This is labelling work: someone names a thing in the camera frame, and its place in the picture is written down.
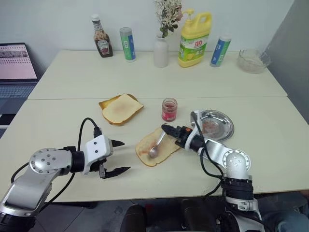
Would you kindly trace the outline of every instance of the metal plate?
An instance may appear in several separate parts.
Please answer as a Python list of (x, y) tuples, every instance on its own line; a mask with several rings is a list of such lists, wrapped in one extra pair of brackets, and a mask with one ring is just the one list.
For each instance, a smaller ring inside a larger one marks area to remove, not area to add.
[[(232, 120), (219, 111), (202, 111), (201, 121), (203, 124), (202, 132), (206, 138), (222, 142), (229, 139), (234, 133)], [(191, 126), (195, 126), (193, 118), (191, 118)]]

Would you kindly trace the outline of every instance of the small glass jar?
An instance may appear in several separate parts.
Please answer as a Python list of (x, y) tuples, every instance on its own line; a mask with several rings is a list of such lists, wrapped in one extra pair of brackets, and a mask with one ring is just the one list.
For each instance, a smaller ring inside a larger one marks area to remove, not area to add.
[(166, 122), (172, 122), (176, 118), (177, 101), (173, 98), (166, 98), (162, 102), (162, 118)]

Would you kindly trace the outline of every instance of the green can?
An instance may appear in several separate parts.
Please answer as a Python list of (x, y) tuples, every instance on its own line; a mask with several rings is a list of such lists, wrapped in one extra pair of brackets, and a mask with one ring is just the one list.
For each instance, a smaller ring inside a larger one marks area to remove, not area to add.
[(136, 56), (135, 56), (135, 51), (134, 51), (132, 29), (131, 28), (120, 28), (120, 37), (121, 37), (121, 43), (124, 49), (126, 61), (128, 62), (135, 61)]

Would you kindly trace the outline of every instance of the toast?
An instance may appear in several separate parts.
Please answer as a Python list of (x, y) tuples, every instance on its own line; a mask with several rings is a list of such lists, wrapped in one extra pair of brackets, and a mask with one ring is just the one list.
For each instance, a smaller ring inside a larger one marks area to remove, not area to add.
[(111, 124), (118, 126), (129, 121), (144, 106), (130, 94), (116, 96), (107, 101), (99, 102), (103, 117)]
[(146, 135), (135, 147), (135, 151), (140, 160), (149, 167), (154, 167), (166, 160), (172, 153), (180, 147), (175, 144), (176, 139), (165, 135), (159, 144), (159, 155), (156, 158), (149, 156), (149, 151), (156, 145), (157, 140), (161, 135), (162, 129), (158, 128), (151, 134)]

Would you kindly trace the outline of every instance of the spoon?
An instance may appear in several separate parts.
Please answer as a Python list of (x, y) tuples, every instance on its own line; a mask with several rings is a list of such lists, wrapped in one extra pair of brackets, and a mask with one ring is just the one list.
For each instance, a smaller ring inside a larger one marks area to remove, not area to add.
[(150, 149), (150, 151), (149, 151), (149, 156), (150, 156), (150, 158), (153, 158), (153, 159), (154, 159), (154, 158), (157, 158), (157, 157), (158, 157), (158, 155), (159, 155), (158, 146), (159, 146), (160, 142), (162, 141), (162, 139), (163, 139), (163, 137), (164, 137), (165, 134), (166, 134), (166, 133), (165, 133), (164, 131), (162, 131), (160, 138), (159, 138), (158, 141), (156, 142), (156, 145), (155, 145), (153, 148)]

